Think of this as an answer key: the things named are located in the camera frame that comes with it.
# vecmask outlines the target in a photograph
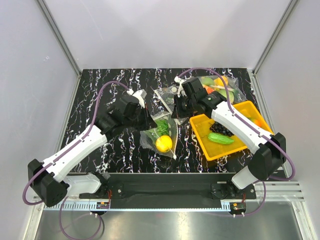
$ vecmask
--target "yellow tray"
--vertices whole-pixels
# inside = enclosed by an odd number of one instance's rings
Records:
[[[261,116],[255,105],[251,101],[244,101],[234,105],[235,109],[237,109],[241,114],[243,114],[247,118],[254,118],[259,120],[261,123],[261,127],[264,130],[272,133],[272,130]],[[243,149],[247,149],[248,147],[235,135],[231,138],[234,140],[232,144],[223,145],[219,143],[212,142],[208,139],[207,135],[212,133],[210,130],[210,126],[215,121],[213,119],[208,118],[206,115],[201,114],[198,116],[193,116],[190,118],[190,124],[192,129],[196,135],[196,138],[199,141],[199,144],[203,150],[203,153],[206,157],[207,161],[212,161],[218,158],[221,158],[225,155],[233,154],[235,152],[241,151]]]

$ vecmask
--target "green cucumber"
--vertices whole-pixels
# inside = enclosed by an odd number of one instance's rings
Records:
[[[208,139],[211,142],[214,142],[217,144],[224,144],[224,145],[232,144],[235,141],[228,136],[224,136],[224,135],[214,133],[214,132],[211,132],[208,134]]]

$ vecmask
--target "table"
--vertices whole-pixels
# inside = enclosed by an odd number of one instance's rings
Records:
[[[109,81],[119,81],[134,91],[145,89],[146,102],[152,115],[166,111],[158,100],[155,89],[169,87],[175,76],[187,68],[150,68],[150,69],[85,69],[77,88],[74,103],[64,134],[62,147],[70,143],[90,124],[99,89]],[[215,68],[215,71],[231,78],[238,78],[239,89],[258,107],[255,93],[246,68]],[[187,73],[191,76],[212,75],[205,70]],[[101,97],[99,111],[107,109],[125,90],[120,86],[107,87]],[[224,156],[215,161],[207,161],[192,131],[189,121],[178,127],[177,159],[160,156],[140,146],[140,133],[125,130],[118,137],[92,152],[72,172],[90,171],[110,173],[214,173],[237,172],[250,161],[249,150]]]

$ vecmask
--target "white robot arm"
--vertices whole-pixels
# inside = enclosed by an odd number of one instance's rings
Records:
[[[42,162],[34,159],[28,164],[29,180],[43,166],[49,166],[31,184],[33,190],[48,206],[54,206],[66,196],[89,193],[105,194],[106,175],[89,173],[68,175],[68,173],[95,149],[103,146],[108,139],[120,134],[125,128],[149,130],[157,127],[152,120],[144,98],[146,91],[139,90],[124,94],[107,113],[101,114],[93,126],[88,126],[77,138],[51,157]]]
[[[268,141],[272,140],[285,152],[286,139],[281,133],[273,135],[258,127],[233,106],[229,106],[219,92],[208,94],[197,77],[185,81],[180,79],[178,82],[179,91],[183,92],[174,96],[173,118],[205,114],[229,129],[253,154],[249,164],[232,177],[229,183],[231,189],[237,192],[252,183],[264,181],[284,164],[286,158]]]

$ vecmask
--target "yellow lemon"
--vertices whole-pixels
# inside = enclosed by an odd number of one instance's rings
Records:
[[[225,84],[228,86],[228,78],[226,76],[222,76],[222,78],[223,78]],[[220,79],[220,77],[218,77],[214,80],[214,84],[221,86],[221,87],[225,86],[224,83],[222,82],[222,80]]]
[[[172,148],[171,137],[163,135],[155,141],[155,147],[161,153],[166,153]]]

